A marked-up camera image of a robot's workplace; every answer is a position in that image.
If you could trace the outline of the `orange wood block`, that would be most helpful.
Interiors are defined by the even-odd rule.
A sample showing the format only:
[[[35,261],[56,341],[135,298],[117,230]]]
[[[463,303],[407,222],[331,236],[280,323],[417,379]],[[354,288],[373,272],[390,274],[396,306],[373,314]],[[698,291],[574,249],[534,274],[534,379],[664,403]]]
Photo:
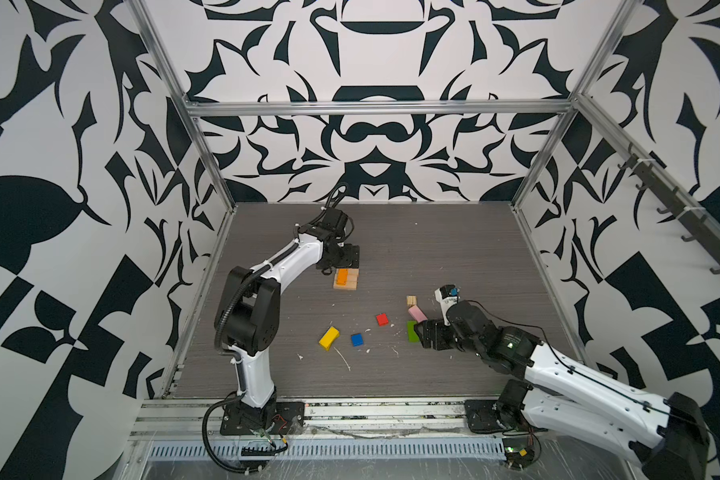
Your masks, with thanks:
[[[346,268],[338,269],[335,276],[334,285],[337,287],[345,287],[349,280],[349,270]]]

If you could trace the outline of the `green wood block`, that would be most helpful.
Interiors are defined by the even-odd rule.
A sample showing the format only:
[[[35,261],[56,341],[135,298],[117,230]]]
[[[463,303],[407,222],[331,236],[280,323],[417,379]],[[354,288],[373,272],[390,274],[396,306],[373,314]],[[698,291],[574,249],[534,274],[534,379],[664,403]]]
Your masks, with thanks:
[[[416,325],[417,322],[415,320],[410,320],[407,322],[407,338],[410,343],[418,343],[420,341],[415,329]]]

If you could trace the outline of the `pink wood block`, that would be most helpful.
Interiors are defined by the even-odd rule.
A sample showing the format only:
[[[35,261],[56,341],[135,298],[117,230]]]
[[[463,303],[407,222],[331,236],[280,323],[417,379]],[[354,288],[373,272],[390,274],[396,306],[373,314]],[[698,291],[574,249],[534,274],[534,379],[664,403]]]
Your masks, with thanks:
[[[408,313],[411,316],[411,318],[414,321],[416,321],[417,323],[421,323],[421,322],[428,320],[427,316],[417,305],[410,306],[408,308]]]

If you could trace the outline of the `yellow arch wood block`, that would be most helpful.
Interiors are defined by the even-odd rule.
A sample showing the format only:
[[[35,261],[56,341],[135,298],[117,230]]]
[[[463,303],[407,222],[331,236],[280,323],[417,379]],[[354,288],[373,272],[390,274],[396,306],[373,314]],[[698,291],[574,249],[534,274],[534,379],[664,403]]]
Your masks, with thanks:
[[[327,331],[323,334],[323,336],[320,338],[318,344],[326,351],[329,351],[331,347],[333,346],[334,342],[339,338],[340,331],[330,326]]]

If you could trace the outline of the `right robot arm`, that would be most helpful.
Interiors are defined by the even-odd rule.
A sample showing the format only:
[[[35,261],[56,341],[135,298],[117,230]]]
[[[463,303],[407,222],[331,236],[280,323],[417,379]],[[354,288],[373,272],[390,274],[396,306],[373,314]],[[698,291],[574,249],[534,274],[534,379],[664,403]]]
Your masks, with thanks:
[[[700,406],[624,384],[566,356],[540,326],[493,315],[448,297],[443,318],[414,327],[422,346],[470,353],[509,376],[494,405],[504,430],[523,426],[574,437],[637,466],[648,479],[703,479],[711,434]]]

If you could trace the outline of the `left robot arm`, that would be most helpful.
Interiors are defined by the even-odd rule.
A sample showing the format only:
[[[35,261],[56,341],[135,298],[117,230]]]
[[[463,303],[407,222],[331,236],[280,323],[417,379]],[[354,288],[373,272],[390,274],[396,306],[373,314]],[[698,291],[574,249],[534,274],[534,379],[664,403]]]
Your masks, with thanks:
[[[312,267],[325,275],[358,267],[359,247],[347,241],[353,230],[344,211],[323,207],[312,221],[295,226],[293,239],[278,252],[228,274],[213,343],[217,353],[233,360],[244,408],[267,413],[276,401],[269,347],[279,330],[282,294]]]

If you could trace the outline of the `blue cube wood block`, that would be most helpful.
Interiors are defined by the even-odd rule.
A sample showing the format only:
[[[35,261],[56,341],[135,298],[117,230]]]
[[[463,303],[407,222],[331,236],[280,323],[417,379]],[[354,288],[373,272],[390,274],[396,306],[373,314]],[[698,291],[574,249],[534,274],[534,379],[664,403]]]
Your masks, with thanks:
[[[362,346],[362,345],[364,344],[363,337],[362,337],[362,335],[361,335],[360,333],[353,334],[353,335],[351,336],[351,342],[352,342],[352,345],[355,346],[355,347],[359,347],[359,346]]]

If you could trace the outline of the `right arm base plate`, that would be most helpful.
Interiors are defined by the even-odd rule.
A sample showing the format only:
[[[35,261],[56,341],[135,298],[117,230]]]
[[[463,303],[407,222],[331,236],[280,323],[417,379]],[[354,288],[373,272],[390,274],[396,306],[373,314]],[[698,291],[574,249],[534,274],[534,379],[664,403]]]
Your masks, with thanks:
[[[496,400],[469,399],[464,402],[464,412],[467,428],[474,434],[508,433],[516,428],[510,420],[501,418],[496,407]]]

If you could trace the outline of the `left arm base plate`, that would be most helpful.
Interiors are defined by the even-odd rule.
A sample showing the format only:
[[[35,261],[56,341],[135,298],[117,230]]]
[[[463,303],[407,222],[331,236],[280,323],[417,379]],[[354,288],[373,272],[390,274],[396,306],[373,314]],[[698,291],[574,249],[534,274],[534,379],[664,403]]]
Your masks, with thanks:
[[[239,436],[266,432],[287,434],[303,425],[305,404],[272,400],[262,408],[254,408],[243,402],[223,407],[220,434]]]

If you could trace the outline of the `aluminium frame crossbar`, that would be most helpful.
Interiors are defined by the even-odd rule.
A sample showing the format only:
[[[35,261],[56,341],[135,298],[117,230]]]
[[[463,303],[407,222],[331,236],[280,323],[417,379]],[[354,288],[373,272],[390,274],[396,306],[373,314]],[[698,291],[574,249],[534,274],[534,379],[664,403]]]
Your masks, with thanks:
[[[572,106],[565,99],[542,100],[423,100],[338,102],[186,102],[192,117],[294,116],[294,115],[397,115],[562,113]]]

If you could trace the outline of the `aluminium front rail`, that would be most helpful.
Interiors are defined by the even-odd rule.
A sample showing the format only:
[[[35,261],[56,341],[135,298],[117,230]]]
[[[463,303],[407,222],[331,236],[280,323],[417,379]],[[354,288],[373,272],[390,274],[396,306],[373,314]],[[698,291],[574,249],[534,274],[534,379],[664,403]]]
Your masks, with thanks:
[[[285,435],[222,436],[223,413],[210,399],[152,400],[142,404],[121,460],[136,471],[150,460],[208,461],[213,456],[250,468],[265,463],[350,460],[477,460],[524,470],[555,460],[624,466],[606,450],[561,433],[474,434],[464,397],[313,398],[303,402],[303,425]]]

